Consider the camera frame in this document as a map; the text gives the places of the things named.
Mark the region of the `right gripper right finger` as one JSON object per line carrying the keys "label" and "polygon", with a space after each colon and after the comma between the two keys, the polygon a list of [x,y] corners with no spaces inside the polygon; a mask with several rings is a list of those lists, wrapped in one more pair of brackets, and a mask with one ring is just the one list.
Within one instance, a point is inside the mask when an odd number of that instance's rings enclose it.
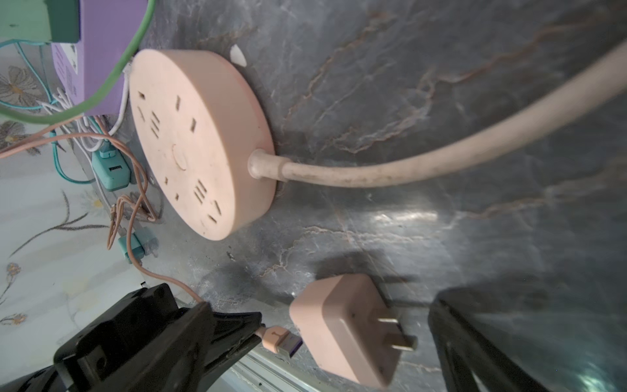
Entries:
{"label": "right gripper right finger", "polygon": [[448,391],[546,391],[441,298],[429,308],[429,330]]}

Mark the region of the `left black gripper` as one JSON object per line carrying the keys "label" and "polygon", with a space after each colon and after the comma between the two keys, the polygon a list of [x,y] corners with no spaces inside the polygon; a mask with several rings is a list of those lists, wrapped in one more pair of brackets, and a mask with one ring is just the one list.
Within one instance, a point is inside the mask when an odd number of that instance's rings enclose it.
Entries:
{"label": "left black gripper", "polygon": [[[51,366],[2,385],[3,391],[93,391],[163,330],[192,308],[180,307],[170,287],[160,284],[125,295],[69,339]],[[259,312],[220,313],[209,338],[199,388],[207,391],[243,356],[261,343]]]}

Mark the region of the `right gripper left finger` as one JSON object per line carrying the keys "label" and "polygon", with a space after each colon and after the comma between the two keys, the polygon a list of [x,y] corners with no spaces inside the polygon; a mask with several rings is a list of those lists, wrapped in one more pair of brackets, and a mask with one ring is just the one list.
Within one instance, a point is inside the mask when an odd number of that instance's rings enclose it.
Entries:
{"label": "right gripper left finger", "polygon": [[216,322],[204,302],[168,325],[93,391],[196,391]]}

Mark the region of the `pink charger plug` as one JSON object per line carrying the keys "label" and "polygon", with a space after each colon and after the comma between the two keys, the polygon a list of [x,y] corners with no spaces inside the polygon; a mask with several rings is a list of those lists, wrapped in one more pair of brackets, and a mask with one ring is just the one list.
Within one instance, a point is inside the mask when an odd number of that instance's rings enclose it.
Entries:
{"label": "pink charger plug", "polygon": [[366,274],[312,282],[289,315],[319,368],[366,387],[387,388],[401,353],[416,349]]}

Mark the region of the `pink round power strip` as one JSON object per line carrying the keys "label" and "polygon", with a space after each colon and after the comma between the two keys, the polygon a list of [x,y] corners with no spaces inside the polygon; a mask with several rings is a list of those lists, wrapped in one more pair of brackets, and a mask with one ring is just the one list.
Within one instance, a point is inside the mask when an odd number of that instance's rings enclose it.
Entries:
{"label": "pink round power strip", "polygon": [[207,51],[145,49],[129,73],[137,135],[177,214],[218,241],[262,217],[276,182],[248,169],[257,150],[274,153],[269,125],[243,75]]}

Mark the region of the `purple power strip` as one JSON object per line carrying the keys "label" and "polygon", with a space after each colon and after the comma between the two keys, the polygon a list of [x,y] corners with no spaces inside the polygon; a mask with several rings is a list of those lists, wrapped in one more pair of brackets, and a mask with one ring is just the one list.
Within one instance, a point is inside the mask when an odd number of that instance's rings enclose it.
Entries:
{"label": "purple power strip", "polygon": [[91,98],[108,78],[142,22],[143,0],[79,0],[80,40],[52,44],[57,77],[73,105]]}

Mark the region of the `green charger plug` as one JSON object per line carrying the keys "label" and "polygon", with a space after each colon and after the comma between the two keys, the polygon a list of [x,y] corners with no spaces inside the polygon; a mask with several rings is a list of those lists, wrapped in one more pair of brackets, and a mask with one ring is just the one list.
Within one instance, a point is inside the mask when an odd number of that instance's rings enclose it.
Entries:
{"label": "green charger plug", "polygon": [[1,0],[1,37],[31,42],[77,43],[79,1]]}

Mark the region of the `teal charger beside pink plug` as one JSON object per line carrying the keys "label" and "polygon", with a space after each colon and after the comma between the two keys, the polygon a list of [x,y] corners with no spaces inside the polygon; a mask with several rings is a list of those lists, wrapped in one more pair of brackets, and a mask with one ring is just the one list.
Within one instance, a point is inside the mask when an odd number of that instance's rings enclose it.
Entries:
{"label": "teal charger beside pink plug", "polygon": [[122,153],[111,143],[104,143],[92,153],[91,166],[97,179],[109,192],[127,188],[131,183],[131,170]]}

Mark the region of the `aluminium mounting rail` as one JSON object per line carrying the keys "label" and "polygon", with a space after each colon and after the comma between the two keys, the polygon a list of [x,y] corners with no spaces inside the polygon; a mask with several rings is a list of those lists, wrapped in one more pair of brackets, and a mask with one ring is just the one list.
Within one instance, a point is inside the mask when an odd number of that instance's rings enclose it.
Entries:
{"label": "aluminium mounting rail", "polygon": [[207,391],[324,391],[319,380],[286,361],[254,350],[236,362]]}

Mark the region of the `teal charger near rail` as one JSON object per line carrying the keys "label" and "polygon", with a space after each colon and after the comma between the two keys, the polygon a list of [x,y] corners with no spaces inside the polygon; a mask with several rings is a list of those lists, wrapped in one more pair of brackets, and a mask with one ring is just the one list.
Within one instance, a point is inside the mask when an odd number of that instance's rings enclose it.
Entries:
{"label": "teal charger near rail", "polygon": [[117,239],[118,245],[122,250],[122,254],[126,258],[129,264],[132,263],[129,256],[129,249],[132,251],[133,256],[137,261],[141,260],[150,254],[153,254],[158,249],[158,239],[150,229],[144,228],[135,230],[131,234],[131,246],[127,246],[127,237],[121,236]]}

